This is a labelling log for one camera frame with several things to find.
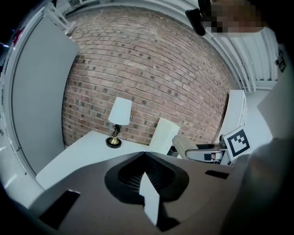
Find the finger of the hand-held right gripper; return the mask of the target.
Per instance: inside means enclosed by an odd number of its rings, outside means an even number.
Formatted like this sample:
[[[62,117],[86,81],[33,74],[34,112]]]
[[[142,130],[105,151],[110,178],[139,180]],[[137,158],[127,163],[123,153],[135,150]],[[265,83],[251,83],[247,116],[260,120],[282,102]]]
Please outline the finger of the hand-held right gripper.
[[[186,150],[186,157],[195,161],[221,161],[224,148],[216,144],[196,144],[194,149]]]

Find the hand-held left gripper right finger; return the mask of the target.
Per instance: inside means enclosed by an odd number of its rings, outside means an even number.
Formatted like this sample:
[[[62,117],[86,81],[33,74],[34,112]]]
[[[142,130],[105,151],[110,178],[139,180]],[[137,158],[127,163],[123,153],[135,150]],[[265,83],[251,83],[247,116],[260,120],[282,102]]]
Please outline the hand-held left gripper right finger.
[[[145,155],[164,169],[158,221],[165,231],[144,224],[144,235],[221,235],[239,191],[240,166]]]

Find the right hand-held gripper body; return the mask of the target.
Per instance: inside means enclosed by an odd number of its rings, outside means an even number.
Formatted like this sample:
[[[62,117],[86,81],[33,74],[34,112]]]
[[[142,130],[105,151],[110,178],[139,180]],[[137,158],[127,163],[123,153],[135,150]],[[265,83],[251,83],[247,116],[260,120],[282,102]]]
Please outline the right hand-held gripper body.
[[[226,135],[220,136],[219,144],[225,144],[225,153],[221,164],[231,166],[238,157],[251,150],[244,127],[238,127]]]

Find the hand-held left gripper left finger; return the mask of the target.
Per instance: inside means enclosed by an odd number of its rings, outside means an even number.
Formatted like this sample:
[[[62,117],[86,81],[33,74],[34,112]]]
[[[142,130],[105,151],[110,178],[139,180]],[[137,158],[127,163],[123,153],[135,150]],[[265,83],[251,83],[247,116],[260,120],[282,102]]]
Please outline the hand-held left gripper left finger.
[[[30,211],[62,235],[158,234],[130,180],[145,159],[139,152],[82,167],[45,190]]]

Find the cream upright binder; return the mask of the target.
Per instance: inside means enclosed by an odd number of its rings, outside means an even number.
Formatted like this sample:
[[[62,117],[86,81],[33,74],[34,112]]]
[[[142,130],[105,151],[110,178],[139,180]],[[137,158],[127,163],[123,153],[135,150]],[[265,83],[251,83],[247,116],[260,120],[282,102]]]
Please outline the cream upright binder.
[[[170,120],[160,118],[149,144],[149,151],[167,154],[172,146],[172,139],[178,134],[180,126]]]

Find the person's white shirt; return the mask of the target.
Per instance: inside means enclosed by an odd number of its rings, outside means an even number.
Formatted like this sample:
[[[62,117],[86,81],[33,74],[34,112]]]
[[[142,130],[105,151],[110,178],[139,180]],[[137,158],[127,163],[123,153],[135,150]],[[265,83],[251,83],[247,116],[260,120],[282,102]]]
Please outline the person's white shirt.
[[[258,105],[272,140],[246,157],[221,235],[294,235],[294,36],[275,35],[280,78]]]

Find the white shade table lamp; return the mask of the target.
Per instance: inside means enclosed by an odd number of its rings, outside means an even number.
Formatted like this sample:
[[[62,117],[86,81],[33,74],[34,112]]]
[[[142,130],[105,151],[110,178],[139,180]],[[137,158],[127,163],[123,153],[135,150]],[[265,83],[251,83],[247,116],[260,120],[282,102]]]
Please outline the white shade table lamp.
[[[121,132],[121,126],[127,126],[130,123],[132,101],[117,97],[110,111],[108,120],[113,124],[114,131],[111,136],[106,139],[106,145],[116,149],[121,147],[122,141],[118,138]]]

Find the grey partition panel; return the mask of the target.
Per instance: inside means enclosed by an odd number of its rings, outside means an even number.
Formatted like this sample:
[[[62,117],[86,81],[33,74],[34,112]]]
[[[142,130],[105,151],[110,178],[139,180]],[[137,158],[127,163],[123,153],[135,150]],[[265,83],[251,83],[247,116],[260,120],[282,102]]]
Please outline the grey partition panel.
[[[47,17],[37,23],[21,50],[12,86],[12,116],[34,173],[64,150],[62,101],[78,50]]]

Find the white shelving rack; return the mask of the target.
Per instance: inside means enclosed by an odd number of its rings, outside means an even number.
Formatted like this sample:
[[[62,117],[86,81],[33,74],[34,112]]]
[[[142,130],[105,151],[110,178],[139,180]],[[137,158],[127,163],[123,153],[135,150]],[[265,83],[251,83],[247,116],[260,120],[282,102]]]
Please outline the white shelving rack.
[[[70,36],[75,30],[76,21],[69,22],[62,13],[52,4],[48,3],[44,8],[44,13],[59,27],[67,36]]]

